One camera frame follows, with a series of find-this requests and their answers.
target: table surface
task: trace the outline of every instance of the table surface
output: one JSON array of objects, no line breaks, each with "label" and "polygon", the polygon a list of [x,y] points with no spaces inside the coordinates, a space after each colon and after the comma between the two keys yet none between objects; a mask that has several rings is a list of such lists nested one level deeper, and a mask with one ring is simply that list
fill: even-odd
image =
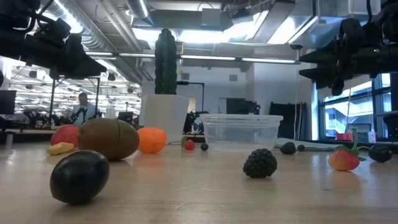
[{"label": "table surface", "polygon": [[397,223],[398,158],[368,158],[352,172],[334,171],[330,152],[273,150],[271,178],[242,172],[249,151],[141,154],[111,163],[109,181],[89,205],[52,198],[49,178],[65,155],[48,143],[0,151],[0,223]]}]

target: strawberry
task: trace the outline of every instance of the strawberry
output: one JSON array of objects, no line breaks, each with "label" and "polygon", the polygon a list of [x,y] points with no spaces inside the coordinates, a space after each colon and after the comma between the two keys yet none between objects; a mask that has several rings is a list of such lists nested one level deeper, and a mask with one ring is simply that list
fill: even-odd
[{"label": "strawberry", "polygon": [[354,133],[354,146],[352,149],[348,149],[346,146],[340,146],[328,159],[329,166],[336,170],[353,170],[359,166],[360,161],[365,159],[359,157],[358,135],[356,128],[353,128]]},{"label": "strawberry", "polygon": [[191,140],[187,140],[187,141],[185,141],[184,148],[186,150],[194,150],[195,149],[195,143],[193,143],[193,141],[191,141]]},{"label": "strawberry", "polygon": [[337,150],[328,159],[329,166],[336,170],[353,170],[359,166],[359,159],[346,150]]}]

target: toy fruit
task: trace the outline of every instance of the toy fruit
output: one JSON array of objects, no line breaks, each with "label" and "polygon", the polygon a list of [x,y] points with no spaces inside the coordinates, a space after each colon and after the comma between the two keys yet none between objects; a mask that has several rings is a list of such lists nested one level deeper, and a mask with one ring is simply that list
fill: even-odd
[{"label": "toy fruit", "polygon": [[356,133],[356,128],[353,128],[354,132],[354,146],[352,149],[348,149],[346,146],[340,146],[328,159],[329,166],[335,168],[336,170],[353,170],[359,166],[360,161],[365,159],[359,157],[358,135]]},{"label": "toy fruit", "polygon": [[276,170],[278,162],[268,149],[253,151],[243,165],[243,172],[251,178],[270,177]]},{"label": "toy fruit", "polygon": [[195,143],[193,143],[192,140],[186,140],[184,143],[184,148],[186,150],[194,150],[195,149]]},{"label": "toy fruit", "polygon": [[305,150],[305,146],[299,145],[299,146],[297,146],[297,150],[298,150],[298,152],[302,152]]},{"label": "toy fruit", "polygon": [[78,144],[79,127],[74,124],[66,124],[57,129],[52,135],[50,144],[56,145],[61,142],[71,143],[75,147]]},{"label": "toy fruit", "polygon": [[160,128],[140,128],[138,130],[139,147],[143,153],[158,153],[167,142],[167,134]]},{"label": "toy fruit", "polygon": [[61,159],[50,177],[53,198],[71,205],[88,203],[109,177],[106,158],[95,151],[78,151]]},{"label": "toy fruit", "polygon": [[293,155],[296,153],[296,146],[292,142],[287,142],[280,148],[280,151],[286,155]]},{"label": "toy fruit", "polygon": [[203,151],[207,151],[207,149],[209,149],[209,145],[207,145],[206,143],[203,143],[202,145],[200,145],[200,149]]},{"label": "toy fruit", "polygon": [[374,145],[369,150],[369,157],[374,161],[387,162],[392,158],[392,152],[386,146]]},{"label": "toy fruit", "polygon": [[74,150],[75,146],[72,143],[60,142],[48,149],[47,153],[50,156],[56,156]]},{"label": "toy fruit", "polygon": [[109,161],[130,156],[138,145],[137,131],[119,119],[91,119],[80,128],[78,148],[99,152]]}]

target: man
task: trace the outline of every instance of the man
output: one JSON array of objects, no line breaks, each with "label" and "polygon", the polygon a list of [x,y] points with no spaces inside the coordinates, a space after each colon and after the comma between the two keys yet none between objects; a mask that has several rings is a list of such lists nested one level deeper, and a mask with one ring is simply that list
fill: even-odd
[{"label": "man", "polygon": [[73,122],[73,124],[80,127],[83,125],[84,121],[95,117],[95,105],[88,102],[86,93],[79,94],[79,102],[79,105],[75,105],[73,107],[71,118],[76,116],[76,120]]}]

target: clear plastic container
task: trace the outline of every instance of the clear plastic container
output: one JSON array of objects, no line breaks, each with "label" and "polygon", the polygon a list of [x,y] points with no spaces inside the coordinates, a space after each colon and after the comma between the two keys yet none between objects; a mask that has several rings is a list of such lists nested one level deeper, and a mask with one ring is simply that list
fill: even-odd
[{"label": "clear plastic container", "polygon": [[269,149],[275,145],[283,116],[202,114],[206,143],[214,150]]}]

